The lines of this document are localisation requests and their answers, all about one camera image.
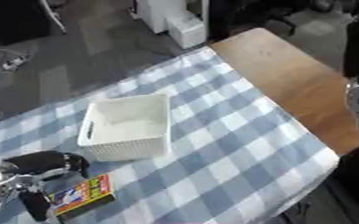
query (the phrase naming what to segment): colorful box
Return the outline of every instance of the colorful box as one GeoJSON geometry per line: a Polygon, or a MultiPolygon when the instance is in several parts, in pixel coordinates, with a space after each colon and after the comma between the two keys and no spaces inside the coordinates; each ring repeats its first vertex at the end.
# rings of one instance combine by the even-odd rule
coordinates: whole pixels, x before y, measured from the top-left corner
{"type": "Polygon", "coordinates": [[[62,220],[86,213],[89,210],[116,200],[109,174],[85,180],[79,185],[50,195],[56,214],[62,220]]]}

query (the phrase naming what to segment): gray carpet floor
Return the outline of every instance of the gray carpet floor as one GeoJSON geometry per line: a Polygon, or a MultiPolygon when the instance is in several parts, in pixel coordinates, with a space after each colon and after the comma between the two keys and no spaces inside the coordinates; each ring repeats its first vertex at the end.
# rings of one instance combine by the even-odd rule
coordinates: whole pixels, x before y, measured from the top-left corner
{"type": "MultiPolygon", "coordinates": [[[[83,95],[185,52],[167,35],[155,35],[143,22],[133,20],[126,10],[129,3],[127,0],[72,1],[60,10],[67,35],[53,28],[50,37],[6,46],[33,57],[15,73],[2,73],[0,69],[0,120],[83,95]]],[[[305,11],[293,15],[291,20],[299,25],[293,37],[285,36],[286,27],[282,24],[269,23],[267,28],[341,71],[345,26],[351,18],[339,12],[305,11]]],[[[308,224],[353,223],[323,185],[306,200],[313,204],[308,224]]],[[[359,214],[359,206],[351,201],[348,204],[359,214]]],[[[271,220],[271,224],[280,223],[284,222],[278,218],[271,220]]]]}

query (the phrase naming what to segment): basket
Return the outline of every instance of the basket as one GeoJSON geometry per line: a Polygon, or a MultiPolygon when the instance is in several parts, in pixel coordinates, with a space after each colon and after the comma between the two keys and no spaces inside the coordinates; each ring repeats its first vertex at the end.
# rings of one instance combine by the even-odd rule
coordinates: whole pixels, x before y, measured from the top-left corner
{"type": "Polygon", "coordinates": [[[138,95],[90,103],[77,139],[97,161],[151,158],[169,151],[169,99],[138,95]]]}

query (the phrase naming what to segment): tablecloth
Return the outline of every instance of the tablecloth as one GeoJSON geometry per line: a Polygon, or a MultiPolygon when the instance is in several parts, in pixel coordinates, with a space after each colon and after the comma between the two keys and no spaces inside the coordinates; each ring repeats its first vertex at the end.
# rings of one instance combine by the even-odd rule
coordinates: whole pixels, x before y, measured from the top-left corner
{"type": "MultiPolygon", "coordinates": [[[[0,122],[0,159],[80,151],[76,137],[90,102],[150,93],[170,96],[172,153],[93,163],[91,175],[114,178],[117,201],[69,223],[264,222],[336,167],[332,150],[208,47],[0,122]]],[[[0,223],[33,221],[15,199],[0,223]]]]}

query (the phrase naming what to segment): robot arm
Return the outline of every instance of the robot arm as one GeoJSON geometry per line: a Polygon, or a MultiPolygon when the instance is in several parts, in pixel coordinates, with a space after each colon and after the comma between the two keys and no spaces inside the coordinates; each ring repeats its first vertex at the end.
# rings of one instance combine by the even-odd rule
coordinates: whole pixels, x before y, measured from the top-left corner
{"type": "Polygon", "coordinates": [[[0,163],[0,209],[16,193],[36,221],[54,219],[52,203],[40,187],[43,181],[58,179],[69,172],[86,178],[88,161],[73,153],[41,151],[5,159],[0,163]]]}

